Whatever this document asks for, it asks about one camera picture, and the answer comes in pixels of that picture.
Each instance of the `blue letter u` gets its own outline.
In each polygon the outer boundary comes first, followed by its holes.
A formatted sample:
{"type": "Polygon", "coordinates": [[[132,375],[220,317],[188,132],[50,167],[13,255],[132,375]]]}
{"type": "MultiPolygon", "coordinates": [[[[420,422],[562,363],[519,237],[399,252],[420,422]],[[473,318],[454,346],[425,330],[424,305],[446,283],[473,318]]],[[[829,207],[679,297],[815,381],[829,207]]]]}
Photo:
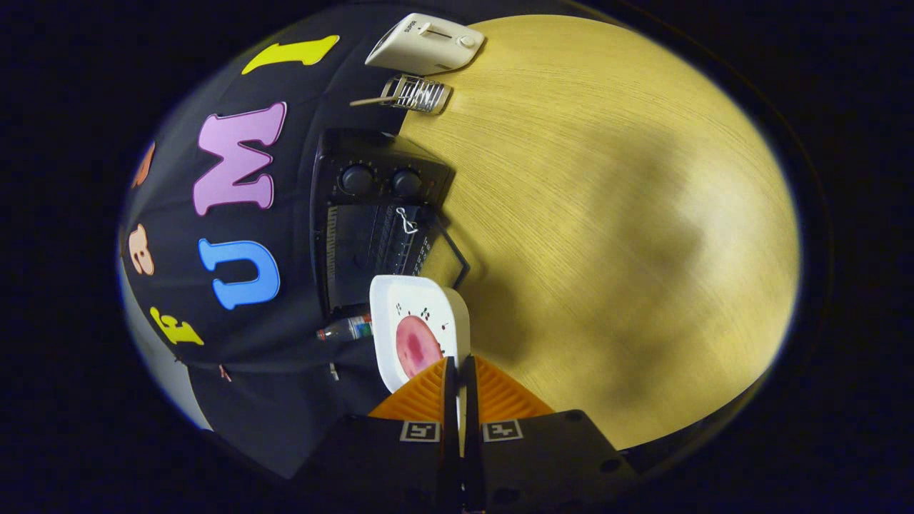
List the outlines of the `blue letter u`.
{"type": "Polygon", "coordinates": [[[213,281],[213,292],[223,307],[232,310],[236,305],[269,302],[280,291],[280,270],[276,260],[260,243],[254,241],[232,241],[210,244],[201,239],[197,245],[200,260],[208,270],[215,271],[216,264],[247,259],[257,266],[257,278],[250,282],[226,284],[219,279],[213,281]]]}

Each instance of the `yellow letter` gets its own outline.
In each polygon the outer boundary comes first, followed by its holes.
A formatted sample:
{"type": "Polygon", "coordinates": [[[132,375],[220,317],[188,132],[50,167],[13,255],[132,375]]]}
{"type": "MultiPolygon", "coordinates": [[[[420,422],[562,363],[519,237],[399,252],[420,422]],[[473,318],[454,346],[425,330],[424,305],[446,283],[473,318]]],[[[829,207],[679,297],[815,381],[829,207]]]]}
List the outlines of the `yellow letter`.
{"type": "Polygon", "coordinates": [[[311,66],[317,61],[324,58],[330,48],[333,48],[339,36],[327,36],[316,41],[303,41],[301,43],[292,43],[289,45],[280,45],[275,43],[266,47],[254,59],[251,59],[248,66],[241,71],[242,75],[251,73],[256,68],[266,64],[275,64],[277,62],[301,61],[305,66],[311,66]]]}
{"type": "Polygon", "coordinates": [[[178,325],[177,320],[171,316],[159,317],[159,309],[155,307],[149,309],[149,314],[153,315],[155,323],[162,329],[162,333],[165,334],[165,337],[168,337],[172,344],[181,342],[203,345],[203,340],[200,339],[200,336],[188,323],[178,325]]]}

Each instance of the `white bowl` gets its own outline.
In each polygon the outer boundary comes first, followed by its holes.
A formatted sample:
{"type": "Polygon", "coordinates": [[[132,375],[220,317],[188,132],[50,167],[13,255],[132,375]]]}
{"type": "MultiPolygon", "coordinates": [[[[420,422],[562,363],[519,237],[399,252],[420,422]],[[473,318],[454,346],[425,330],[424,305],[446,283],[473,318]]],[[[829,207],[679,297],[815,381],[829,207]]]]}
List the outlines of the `white bowl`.
{"type": "Polygon", "coordinates": [[[409,381],[397,352],[397,327],[417,316],[441,346],[444,357],[456,357],[459,368],[470,355],[470,314],[460,295],[428,278],[378,275],[368,293],[377,369],[390,392],[409,381]]]}

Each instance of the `plastic bottle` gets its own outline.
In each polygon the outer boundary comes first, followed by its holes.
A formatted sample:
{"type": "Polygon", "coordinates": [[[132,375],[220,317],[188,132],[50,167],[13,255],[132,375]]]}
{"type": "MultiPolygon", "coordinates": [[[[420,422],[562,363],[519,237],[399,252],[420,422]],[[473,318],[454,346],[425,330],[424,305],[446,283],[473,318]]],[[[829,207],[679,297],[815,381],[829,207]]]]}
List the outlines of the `plastic bottle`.
{"type": "Polygon", "coordinates": [[[319,339],[331,343],[344,343],[371,335],[370,314],[337,319],[324,329],[317,331],[319,339]]]}

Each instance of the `wood grain surface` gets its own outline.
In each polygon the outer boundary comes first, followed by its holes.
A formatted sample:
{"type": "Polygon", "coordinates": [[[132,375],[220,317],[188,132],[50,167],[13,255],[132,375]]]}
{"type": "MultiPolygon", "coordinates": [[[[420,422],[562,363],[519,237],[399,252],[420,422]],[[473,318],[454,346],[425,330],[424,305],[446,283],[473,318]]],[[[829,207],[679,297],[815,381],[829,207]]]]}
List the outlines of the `wood grain surface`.
{"type": "Polygon", "coordinates": [[[712,413],[775,359],[800,276],[789,189],[713,82],[568,16],[487,36],[439,116],[401,134],[456,170],[443,213],[473,269],[473,352],[617,447],[712,413]]]}

